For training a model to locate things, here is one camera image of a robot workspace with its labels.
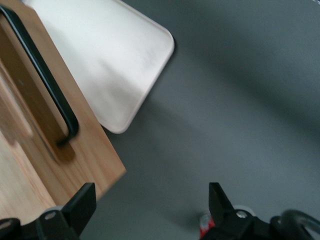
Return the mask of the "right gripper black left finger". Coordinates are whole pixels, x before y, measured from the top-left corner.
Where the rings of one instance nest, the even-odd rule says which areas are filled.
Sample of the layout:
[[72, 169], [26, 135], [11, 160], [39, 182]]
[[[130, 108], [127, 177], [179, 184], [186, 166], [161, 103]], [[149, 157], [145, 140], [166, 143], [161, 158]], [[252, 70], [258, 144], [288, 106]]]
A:
[[85, 183], [60, 210], [49, 210], [36, 220], [40, 240], [79, 240], [97, 208], [94, 183]]

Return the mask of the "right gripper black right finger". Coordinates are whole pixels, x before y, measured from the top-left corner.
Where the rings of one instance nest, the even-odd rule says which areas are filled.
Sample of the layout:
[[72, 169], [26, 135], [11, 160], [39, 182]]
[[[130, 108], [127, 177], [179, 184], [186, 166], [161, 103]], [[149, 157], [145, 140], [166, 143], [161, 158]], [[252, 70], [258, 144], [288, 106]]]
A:
[[271, 240], [270, 226], [247, 210], [236, 209], [221, 185], [209, 183], [209, 212], [214, 227], [207, 233], [208, 240]]

